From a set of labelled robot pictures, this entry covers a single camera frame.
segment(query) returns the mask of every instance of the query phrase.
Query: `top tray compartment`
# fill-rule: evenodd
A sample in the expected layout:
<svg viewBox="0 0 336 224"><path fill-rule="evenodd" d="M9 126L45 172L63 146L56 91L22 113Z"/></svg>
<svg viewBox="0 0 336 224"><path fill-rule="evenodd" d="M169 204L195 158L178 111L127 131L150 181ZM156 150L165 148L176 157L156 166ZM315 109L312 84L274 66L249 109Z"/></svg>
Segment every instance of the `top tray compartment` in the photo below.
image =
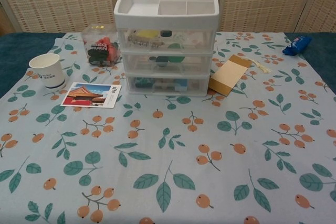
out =
<svg viewBox="0 0 336 224"><path fill-rule="evenodd" d="M218 26L218 0L117 0L118 28L213 29Z"/></svg>

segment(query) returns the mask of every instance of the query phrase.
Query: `white paper cup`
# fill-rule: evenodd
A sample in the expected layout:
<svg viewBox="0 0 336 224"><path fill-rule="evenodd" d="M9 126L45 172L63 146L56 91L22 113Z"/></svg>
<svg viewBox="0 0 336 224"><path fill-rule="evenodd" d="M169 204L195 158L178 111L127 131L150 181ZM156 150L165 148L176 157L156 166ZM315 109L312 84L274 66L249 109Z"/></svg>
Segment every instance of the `white paper cup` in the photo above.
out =
<svg viewBox="0 0 336 224"><path fill-rule="evenodd" d="M44 54L36 56L30 60L29 66L34 72L37 72L44 86L48 90L58 90L66 85L61 62L59 61L59 55Z"/></svg>

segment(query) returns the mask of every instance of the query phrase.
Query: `plastic drawer organizer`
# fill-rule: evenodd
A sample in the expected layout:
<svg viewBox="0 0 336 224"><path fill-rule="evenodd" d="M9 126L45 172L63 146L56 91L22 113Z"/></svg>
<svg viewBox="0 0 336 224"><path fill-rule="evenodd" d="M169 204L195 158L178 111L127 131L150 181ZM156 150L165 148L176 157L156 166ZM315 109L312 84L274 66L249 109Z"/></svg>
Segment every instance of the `plastic drawer organizer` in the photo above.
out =
<svg viewBox="0 0 336 224"><path fill-rule="evenodd" d="M114 18L131 93L206 94L218 0L118 0Z"/></svg>

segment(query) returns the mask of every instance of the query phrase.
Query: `tablecloth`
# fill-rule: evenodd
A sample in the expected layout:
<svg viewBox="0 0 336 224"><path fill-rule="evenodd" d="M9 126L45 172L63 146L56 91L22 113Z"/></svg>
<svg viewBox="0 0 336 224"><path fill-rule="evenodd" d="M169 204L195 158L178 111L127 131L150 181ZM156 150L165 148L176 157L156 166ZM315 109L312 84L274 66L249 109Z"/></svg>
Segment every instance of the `tablecloth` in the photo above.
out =
<svg viewBox="0 0 336 224"><path fill-rule="evenodd" d="M27 69L0 99L0 222L334 223L336 96L288 42L217 33L212 72L236 54L271 73L199 98L129 95L121 62L56 39L67 86ZM74 81L121 84L115 108L60 106Z"/></svg>

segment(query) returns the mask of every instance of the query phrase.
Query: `cardboard piece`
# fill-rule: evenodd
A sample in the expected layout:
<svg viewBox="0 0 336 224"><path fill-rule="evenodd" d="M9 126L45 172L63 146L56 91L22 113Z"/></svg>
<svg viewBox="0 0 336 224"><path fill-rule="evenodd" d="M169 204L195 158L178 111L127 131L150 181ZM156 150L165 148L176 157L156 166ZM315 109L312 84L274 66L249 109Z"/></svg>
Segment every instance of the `cardboard piece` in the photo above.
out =
<svg viewBox="0 0 336 224"><path fill-rule="evenodd" d="M232 55L211 77L209 88L228 96L252 61Z"/></svg>

